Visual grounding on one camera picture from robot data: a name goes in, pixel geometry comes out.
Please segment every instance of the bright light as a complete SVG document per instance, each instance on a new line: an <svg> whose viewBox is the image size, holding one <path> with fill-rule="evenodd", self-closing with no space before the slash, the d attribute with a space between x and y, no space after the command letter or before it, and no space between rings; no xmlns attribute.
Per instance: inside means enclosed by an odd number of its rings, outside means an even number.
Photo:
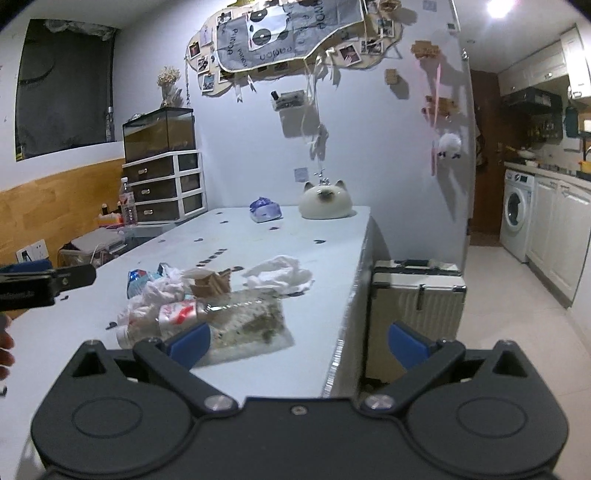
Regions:
<svg viewBox="0 0 591 480"><path fill-rule="evenodd" d="M515 0L491 0L488 2L488 12L492 18L504 18L515 5Z"/></svg>

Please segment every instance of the window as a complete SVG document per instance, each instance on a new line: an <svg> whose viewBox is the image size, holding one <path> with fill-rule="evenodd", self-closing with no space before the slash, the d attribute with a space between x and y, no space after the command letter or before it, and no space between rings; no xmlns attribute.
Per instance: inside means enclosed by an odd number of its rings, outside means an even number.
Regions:
<svg viewBox="0 0 591 480"><path fill-rule="evenodd" d="M114 41L111 27L30 21L17 87L17 161L114 141Z"/></svg>

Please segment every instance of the suitcase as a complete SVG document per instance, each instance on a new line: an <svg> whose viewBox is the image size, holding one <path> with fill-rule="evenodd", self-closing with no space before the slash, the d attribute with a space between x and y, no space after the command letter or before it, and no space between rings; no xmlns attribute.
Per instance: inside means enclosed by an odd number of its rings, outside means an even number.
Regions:
<svg viewBox="0 0 591 480"><path fill-rule="evenodd" d="M466 283L455 265L428 261L378 261L374 268L366 378L392 383L404 368L388 348L388 328L403 322L435 341L455 339L466 300Z"/></svg>

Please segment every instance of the wall socket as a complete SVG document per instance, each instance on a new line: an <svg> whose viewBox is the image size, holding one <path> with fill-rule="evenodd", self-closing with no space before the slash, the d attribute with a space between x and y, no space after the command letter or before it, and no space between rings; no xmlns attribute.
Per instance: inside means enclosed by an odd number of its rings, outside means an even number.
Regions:
<svg viewBox="0 0 591 480"><path fill-rule="evenodd" d="M45 258L49 258L49 252L47 251L47 245L43 239L17 250L17 261L19 263L33 262Z"/></svg>

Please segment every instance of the ceiling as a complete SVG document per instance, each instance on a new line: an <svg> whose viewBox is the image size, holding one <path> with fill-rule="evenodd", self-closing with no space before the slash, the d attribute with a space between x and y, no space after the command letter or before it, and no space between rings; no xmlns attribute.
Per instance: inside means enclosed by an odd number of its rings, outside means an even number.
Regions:
<svg viewBox="0 0 591 480"><path fill-rule="evenodd" d="M35 0L24 14L123 28L168 0Z"/></svg>
<svg viewBox="0 0 591 480"><path fill-rule="evenodd" d="M470 68L493 73L558 41L582 17L566 0L517 0L501 19L488 14L488 0L455 3L460 42L470 55Z"/></svg>

